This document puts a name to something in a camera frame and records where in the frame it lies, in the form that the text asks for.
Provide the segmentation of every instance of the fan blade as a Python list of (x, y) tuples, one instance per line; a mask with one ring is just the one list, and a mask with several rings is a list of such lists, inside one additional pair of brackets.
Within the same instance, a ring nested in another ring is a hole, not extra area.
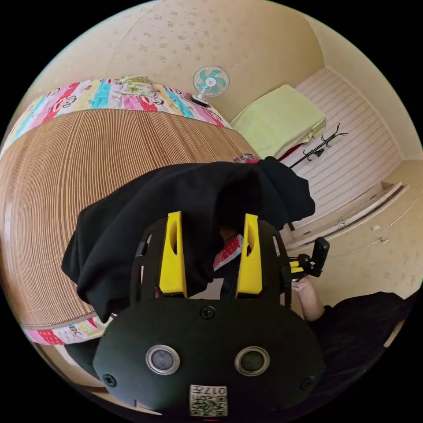
[(201, 78), (203, 81), (205, 81), (205, 80), (207, 79), (207, 76), (206, 76), (206, 71), (205, 71), (204, 69), (200, 72), (200, 78)]
[(215, 78), (216, 82), (222, 84), (222, 87), (226, 87), (226, 81), (223, 78)]
[(216, 93), (218, 92), (218, 90), (219, 90), (218, 86), (217, 86), (217, 85), (214, 85), (214, 86), (210, 89), (210, 91), (208, 92), (208, 94), (212, 96), (213, 94), (216, 94)]
[(206, 85), (206, 84), (200, 84), (199, 82), (197, 82), (197, 88), (198, 88), (200, 91), (202, 91), (202, 90), (204, 90), (205, 88), (207, 88), (207, 85)]
[(217, 75), (221, 74), (222, 71), (220, 69), (213, 69), (210, 71), (209, 78), (215, 78)]

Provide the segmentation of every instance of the screw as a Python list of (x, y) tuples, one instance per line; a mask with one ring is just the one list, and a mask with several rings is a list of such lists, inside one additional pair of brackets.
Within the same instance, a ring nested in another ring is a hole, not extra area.
[(116, 379), (112, 375), (103, 375), (103, 382), (111, 388), (114, 388), (116, 386)]
[(310, 376), (309, 378), (304, 379), (301, 384), (300, 384), (300, 389), (303, 391), (306, 391), (307, 389), (309, 389), (314, 382), (314, 377)]
[(209, 305), (206, 305), (200, 310), (200, 316), (206, 320), (212, 319), (215, 316), (215, 309)]

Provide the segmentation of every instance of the fan base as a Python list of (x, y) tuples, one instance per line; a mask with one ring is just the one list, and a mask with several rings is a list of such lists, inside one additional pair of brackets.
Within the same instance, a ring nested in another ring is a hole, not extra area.
[(204, 100), (203, 98), (198, 98), (198, 96), (193, 96), (193, 103), (199, 104), (203, 107), (209, 107), (210, 103), (207, 100)]

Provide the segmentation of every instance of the black sleeve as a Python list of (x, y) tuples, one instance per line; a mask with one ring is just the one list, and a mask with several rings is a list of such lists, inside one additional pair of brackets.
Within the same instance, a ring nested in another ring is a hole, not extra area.
[(326, 306), (309, 326), (322, 350), (326, 369), (312, 397), (332, 398), (354, 383), (378, 359), (383, 344), (411, 311), (417, 294), (406, 300), (377, 292)]

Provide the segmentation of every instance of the light green folded blanket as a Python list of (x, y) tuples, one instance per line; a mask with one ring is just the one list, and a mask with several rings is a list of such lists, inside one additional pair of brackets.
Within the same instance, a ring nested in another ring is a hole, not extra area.
[(296, 89), (282, 85), (247, 106), (230, 125), (260, 157), (279, 158), (293, 146), (320, 135), (326, 116)]

